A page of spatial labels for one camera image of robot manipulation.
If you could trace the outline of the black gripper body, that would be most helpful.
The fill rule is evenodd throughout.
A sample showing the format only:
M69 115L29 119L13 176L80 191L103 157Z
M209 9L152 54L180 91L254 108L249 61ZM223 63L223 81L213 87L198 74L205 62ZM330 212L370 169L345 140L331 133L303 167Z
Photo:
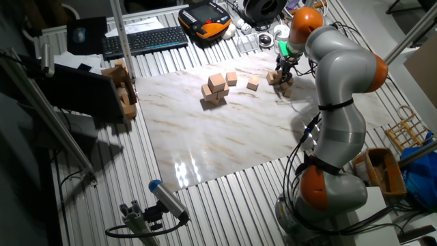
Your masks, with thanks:
M286 56L277 55L276 63L277 63L276 69L291 69L297 64L297 61L294 57L289 55Z

